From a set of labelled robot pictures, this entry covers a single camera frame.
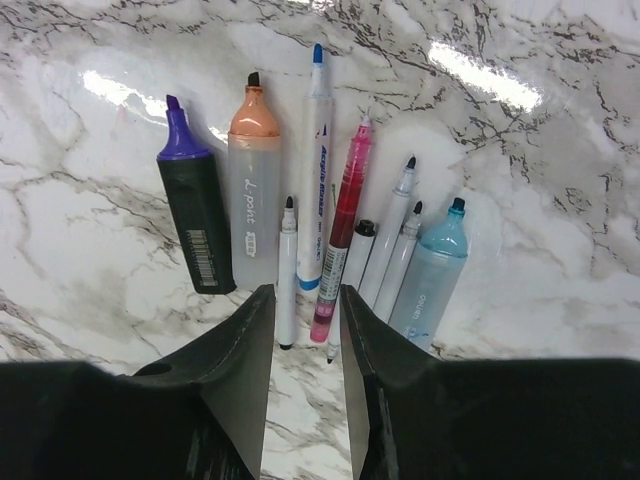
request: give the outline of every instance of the white marker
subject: white marker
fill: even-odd
[[[416,173],[415,166],[416,157],[411,157],[411,160],[402,171],[398,184],[393,189],[389,210],[387,210],[387,215],[380,224],[378,238],[376,238],[376,242],[373,245],[372,261],[367,265],[362,278],[360,295],[370,308],[373,308],[376,303],[376,298],[384,279],[384,272],[387,270],[393,246],[396,244],[402,221],[411,201],[411,191],[413,190]]]
[[[352,285],[356,290],[360,287],[360,280],[362,280],[362,274],[367,266],[375,236],[376,231],[373,222],[371,220],[360,220],[349,247],[349,256],[344,266],[342,282],[340,282],[342,285]],[[333,320],[329,329],[327,363],[333,362],[340,350],[340,294],[338,294],[336,302],[336,309],[333,312]]]
[[[298,283],[303,295],[315,300],[325,251],[325,218],[329,204],[329,134],[332,99],[329,96],[322,47],[313,48],[311,85],[304,97],[303,141],[300,155],[298,218]]]
[[[293,198],[287,197],[280,231],[280,259],[278,263],[278,303],[276,340],[283,350],[296,341],[296,249],[298,233],[293,212]]]
[[[389,268],[384,275],[382,287],[376,300],[373,313],[385,323],[389,323],[393,306],[396,304],[398,292],[402,286],[402,280],[409,268],[409,260],[413,255],[420,228],[420,213],[422,213],[422,202],[416,203],[413,213],[402,228],[402,234],[398,237],[393,254],[389,261]]]

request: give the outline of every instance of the red pen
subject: red pen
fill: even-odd
[[[336,307],[342,272],[356,224],[356,212],[371,149],[371,120],[365,116],[358,133],[351,139],[347,165],[342,175],[338,206],[331,227],[331,238],[322,265],[318,303],[311,325],[311,340],[322,343],[329,335],[331,317]]]

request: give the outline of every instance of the barcode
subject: barcode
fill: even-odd
[[[191,253],[196,262],[198,273],[200,274],[200,284],[203,287],[215,287],[218,285],[216,281],[213,265],[211,264],[211,253],[209,245],[207,245],[207,235],[204,230],[187,230],[189,243],[191,244]]]
[[[338,298],[340,280],[344,271],[345,260],[347,259],[347,248],[335,248],[329,245],[327,256],[322,266],[322,279],[320,280],[320,291],[318,297],[323,300],[333,301]]]

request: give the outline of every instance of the white marble countertop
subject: white marble countertop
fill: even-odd
[[[247,294],[193,292],[155,155],[164,96],[226,174],[259,70],[297,193],[311,47],[336,102],[339,183],[362,112],[360,218],[411,155],[423,226],[467,200],[470,257],[436,336],[446,358],[640,358],[637,0],[5,0],[0,5],[0,359],[131,373]],[[275,351],[264,478],[350,478],[341,365]]]

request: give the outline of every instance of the purple marker cap collar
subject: purple marker cap collar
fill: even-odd
[[[211,150],[201,145],[189,130],[184,110],[178,99],[167,95],[167,121],[169,140],[158,154],[158,160],[187,160],[211,155]]]

